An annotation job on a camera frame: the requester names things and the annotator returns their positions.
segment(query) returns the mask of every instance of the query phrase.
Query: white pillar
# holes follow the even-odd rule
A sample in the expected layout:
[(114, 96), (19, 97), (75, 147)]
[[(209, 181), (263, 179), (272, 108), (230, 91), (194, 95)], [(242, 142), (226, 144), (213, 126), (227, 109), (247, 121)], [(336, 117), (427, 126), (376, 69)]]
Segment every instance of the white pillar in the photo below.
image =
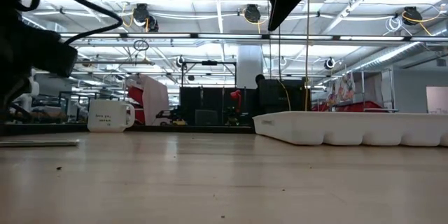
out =
[(263, 51), (259, 45), (238, 47), (237, 87), (256, 89), (255, 77), (263, 73)]

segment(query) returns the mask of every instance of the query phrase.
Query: fluorescent light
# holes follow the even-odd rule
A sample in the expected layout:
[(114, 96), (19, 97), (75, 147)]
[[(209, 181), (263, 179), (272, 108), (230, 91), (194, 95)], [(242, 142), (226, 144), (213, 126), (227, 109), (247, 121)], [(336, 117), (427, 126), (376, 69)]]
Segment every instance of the fluorescent light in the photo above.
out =
[(402, 41), (402, 36), (341, 36), (340, 40), (352, 41)]
[(93, 35), (90, 35), (88, 37), (89, 38), (90, 37), (93, 37), (93, 38), (120, 38), (121, 35), (120, 34), (107, 34), (107, 33), (105, 33), (105, 34), (93, 34)]
[(326, 86), (322, 86), (322, 85), (316, 85), (316, 86), (313, 86), (313, 88), (323, 88), (323, 89), (325, 89), (327, 87)]
[(111, 74), (111, 75), (115, 74), (115, 75), (118, 75), (118, 74), (126, 74), (126, 73), (117, 71), (117, 72), (92, 72), (92, 74)]
[[(304, 40), (307, 39), (306, 35), (271, 35), (271, 39), (297, 39), (297, 40)], [(310, 40), (331, 40), (333, 39), (332, 36), (309, 36)]]
[[(63, 33), (61, 34), (62, 38), (71, 38), (72, 36), (76, 36), (78, 34), (75, 33)], [(120, 38), (120, 34), (114, 34), (114, 33), (103, 33), (103, 34), (93, 34), (88, 36), (89, 38)]]
[(261, 39), (261, 35), (255, 34), (199, 34), (201, 39)]
[(130, 38), (190, 38), (190, 34), (128, 34)]
[(27, 18), (27, 17), (23, 17), (23, 16), (22, 16), (22, 19), (23, 19), (23, 20), (26, 20), (26, 21), (28, 21), (28, 22), (30, 22), (30, 23), (32, 23), (33, 25), (36, 25), (37, 27), (39, 27), (39, 28), (41, 28), (41, 29), (45, 29), (45, 30), (47, 29), (47, 28), (45, 28), (44, 26), (42, 26), (42, 25), (36, 23), (36, 22), (33, 21), (33, 20), (30, 20), (30, 19)]
[(447, 37), (412, 37), (411, 41), (448, 41)]
[(83, 80), (83, 82), (91, 85), (104, 85), (104, 83), (95, 80)]
[(446, 32), (446, 31), (447, 31), (446, 29), (444, 29), (443, 31), (439, 31), (438, 33), (434, 34), (434, 36), (439, 36), (439, 35), (441, 35), (442, 33)]

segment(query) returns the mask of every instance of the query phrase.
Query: wooden table surface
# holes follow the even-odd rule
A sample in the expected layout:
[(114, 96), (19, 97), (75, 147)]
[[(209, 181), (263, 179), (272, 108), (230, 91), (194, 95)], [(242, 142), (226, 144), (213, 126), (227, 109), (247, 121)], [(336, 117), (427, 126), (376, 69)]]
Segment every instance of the wooden table surface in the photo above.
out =
[(448, 148), (250, 134), (8, 139), (81, 143), (0, 148), (0, 223), (448, 223)]

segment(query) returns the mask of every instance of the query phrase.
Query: wire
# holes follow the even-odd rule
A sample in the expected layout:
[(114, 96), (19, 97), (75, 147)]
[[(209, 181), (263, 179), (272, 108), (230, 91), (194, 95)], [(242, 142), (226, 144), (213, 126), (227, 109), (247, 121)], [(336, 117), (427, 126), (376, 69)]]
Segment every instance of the wire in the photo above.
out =
[(286, 89), (285, 85), (283, 85), (283, 83), (277, 79), (277, 81), (280, 83), (280, 85), (283, 87), (283, 89), (285, 90), (286, 93), (286, 98), (288, 100), (288, 107), (289, 107), (289, 111), (291, 111), (291, 101), (289, 100), (289, 94), (288, 94), (288, 90)]
[(422, 22), (420, 22), (419, 24), (421, 25), (421, 27), (425, 30), (425, 32), (426, 32), (429, 36), (433, 36), (433, 35), (428, 31), (428, 29), (423, 25)]
[(146, 18), (146, 33), (149, 32), (149, 18)]
[(406, 20), (413, 21), (413, 22), (418, 22), (418, 23), (429, 22), (429, 21), (431, 21), (431, 20), (438, 19), (438, 18), (440, 17), (440, 15), (442, 14), (442, 9), (443, 9), (443, 7), (440, 7), (439, 13), (438, 13), (435, 17), (428, 18), (428, 19), (425, 19), (425, 20), (414, 20), (414, 19), (412, 19), (412, 18), (406, 17), (406, 16), (405, 16), (405, 13), (407, 13), (406, 11), (403, 11), (403, 13), (401, 13), (401, 16), (402, 16), (403, 18), (405, 18)]
[(123, 24), (123, 20), (121, 19), (121, 17), (119, 17), (117, 14), (115, 14), (112, 11), (106, 10), (105, 8), (102, 8), (102, 7), (100, 7), (100, 6), (98, 6), (98, 5), (94, 4), (94, 3), (90, 3), (89, 1), (86, 1), (86, 0), (74, 0), (74, 1), (76, 1), (76, 2), (86, 6), (88, 8), (91, 8), (94, 11), (97, 11), (99, 13), (103, 13), (105, 15), (108, 15), (109, 17), (117, 20), (117, 22), (115, 24), (109, 25), (107, 27), (94, 29), (92, 31), (86, 31), (86, 32), (80, 33), (78, 35), (72, 36), (71, 38), (67, 39), (64, 42), (64, 44), (66, 44), (66, 45), (69, 45), (70, 43), (72, 43), (72, 42), (74, 42), (74, 41), (76, 41), (78, 39), (85, 38), (86, 36), (90, 36), (90, 35), (98, 34), (98, 33), (102, 33), (102, 32), (107, 32), (107, 31), (110, 31), (112, 29), (119, 28)]
[(249, 20), (246, 18), (245, 13), (246, 13), (246, 9), (243, 10), (243, 18), (244, 18), (244, 19), (246, 20), (246, 22), (248, 22), (249, 24), (252, 24), (252, 25), (258, 25), (258, 33), (260, 34), (260, 33), (261, 33), (260, 25), (264, 24), (264, 23), (265, 23), (266, 21), (268, 21), (269, 19), (265, 19), (263, 22), (260, 22), (260, 21), (258, 21), (258, 22), (251, 22), (251, 21), (249, 21)]
[(307, 52), (305, 54), (305, 105), (304, 110), (308, 111), (308, 51), (309, 51), (309, 7), (310, 7), (310, 0), (307, 0), (308, 4), (308, 18), (307, 18)]
[(386, 20), (386, 29), (390, 32), (396, 32), (403, 26), (403, 21), (400, 18), (391, 17)]
[[(131, 27), (132, 26), (132, 22), (134, 21), (134, 11), (135, 11), (135, 8), (132, 9), (132, 12), (131, 12), (131, 22), (129, 24), (126, 24), (125, 20), (122, 18), (123, 24), (126, 27)], [(122, 16), (123, 16), (123, 14), (125, 14), (125, 6), (124, 5), (123, 5), (123, 12), (121, 14), (122, 14)]]

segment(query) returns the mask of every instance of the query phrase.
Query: red machine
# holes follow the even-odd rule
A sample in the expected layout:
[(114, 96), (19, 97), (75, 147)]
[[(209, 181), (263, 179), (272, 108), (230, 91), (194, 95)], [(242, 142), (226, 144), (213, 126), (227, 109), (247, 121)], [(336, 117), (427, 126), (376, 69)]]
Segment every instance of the red machine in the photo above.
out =
[(239, 110), (241, 109), (241, 91), (237, 90), (235, 92), (231, 92), (230, 98), (232, 98), (232, 100), (234, 101), (238, 100), (238, 107), (235, 109), (235, 111), (239, 113)]

